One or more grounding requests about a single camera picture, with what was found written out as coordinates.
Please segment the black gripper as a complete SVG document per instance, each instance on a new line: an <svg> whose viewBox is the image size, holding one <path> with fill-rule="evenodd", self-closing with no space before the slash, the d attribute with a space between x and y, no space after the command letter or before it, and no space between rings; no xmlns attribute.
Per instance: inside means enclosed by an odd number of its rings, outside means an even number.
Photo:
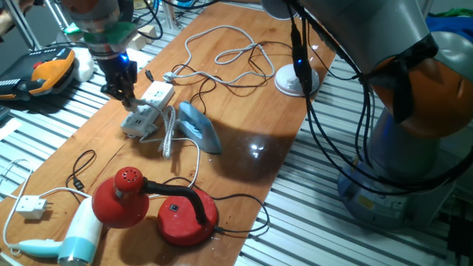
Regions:
<svg viewBox="0 0 473 266"><path fill-rule="evenodd" d="M137 82L137 62L127 55L98 60L98 65L105 75L106 83L101 92L111 99L119 100L125 108L136 108L134 84Z"/></svg>

